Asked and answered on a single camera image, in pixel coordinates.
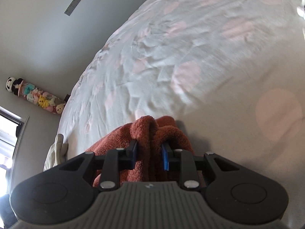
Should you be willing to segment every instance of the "silver screw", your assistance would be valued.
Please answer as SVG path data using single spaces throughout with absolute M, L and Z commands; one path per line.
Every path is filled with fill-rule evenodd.
M 104 182 L 101 182 L 100 186 L 101 186 L 101 188 L 104 188 L 104 189 L 110 189 L 110 188 L 114 188 L 115 183 L 112 181 L 104 181 Z
M 197 188 L 199 187 L 199 182 L 195 181 L 195 180 L 188 180 L 184 182 L 184 186 L 186 188 Z
M 153 185 L 153 184 L 151 184 L 151 183 L 145 185 L 145 187 L 147 187 L 147 188 L 153 188 L 154 186 L 155 186 L 155 185 Z

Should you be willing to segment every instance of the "panda head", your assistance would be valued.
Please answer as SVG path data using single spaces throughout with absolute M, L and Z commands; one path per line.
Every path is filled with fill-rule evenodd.
M 14 77 L 10 77 L 6 82 L 6 90 L 8 92 L 12 92 L 13 82 L 16 80 Z

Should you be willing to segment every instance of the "bed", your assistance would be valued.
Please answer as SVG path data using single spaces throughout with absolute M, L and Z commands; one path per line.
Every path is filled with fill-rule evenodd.
M 143 115 L 173 116 L 213 151 L 281 183 L 305 223 L 301 0 L 147 0 L 95 55 L 58 133 L 72 158 Z

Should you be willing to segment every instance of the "window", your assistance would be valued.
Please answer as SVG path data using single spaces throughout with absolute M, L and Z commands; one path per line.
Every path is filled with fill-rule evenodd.
M 20 119 L 0 110 L 0 197 L 8 192 L 13 153 L 22 127 Z M 0 228 L 4 228 L 1 218 Z

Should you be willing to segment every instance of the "triangular cutout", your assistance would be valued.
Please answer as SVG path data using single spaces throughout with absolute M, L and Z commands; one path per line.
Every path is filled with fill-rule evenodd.
M 83 161 L 84 161 L 84 158 L 79 157 L 70 163 L 66 163 L 63 167 L 60 168 L 60 170 L 77 171 Z
M 225 160 L 222 160 L 221 158 L 214 158 L 216 164 L 219 166 L 219 168 L 222 171 L 235 171 L 235 170 L 239 170 L 239 168 L 231 165 L 230 163 L 226 162 Z

